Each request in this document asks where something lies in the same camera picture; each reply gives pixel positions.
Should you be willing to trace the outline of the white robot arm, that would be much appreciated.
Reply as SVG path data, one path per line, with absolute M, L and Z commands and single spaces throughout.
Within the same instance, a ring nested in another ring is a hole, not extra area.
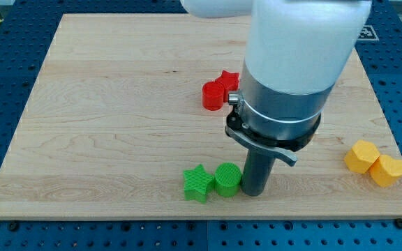
M 239 115 L 261 136 L 291 140 L 319 119 L 371 1 L 181 0 L 201 18 L 251 16 Z

